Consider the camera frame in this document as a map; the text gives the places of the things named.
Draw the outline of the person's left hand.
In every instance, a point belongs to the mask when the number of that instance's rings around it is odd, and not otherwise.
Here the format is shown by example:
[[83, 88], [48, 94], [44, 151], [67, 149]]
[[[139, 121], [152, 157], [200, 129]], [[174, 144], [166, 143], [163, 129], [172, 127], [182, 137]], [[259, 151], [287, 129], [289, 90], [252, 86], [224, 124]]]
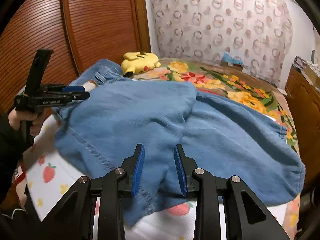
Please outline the person's left hand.
[[15, 131], [20, 129], [22, 121], [31, 121], [32, 126], [30, 128], [30, 134], [35, 137], [39, 135], [41, 131], [47, 112], [47, 109], [44, 109], [42, 113], [31, 113], [28, 111], [17, 111], [16, 109], [13, 109], [8, 115], [8, 121]]

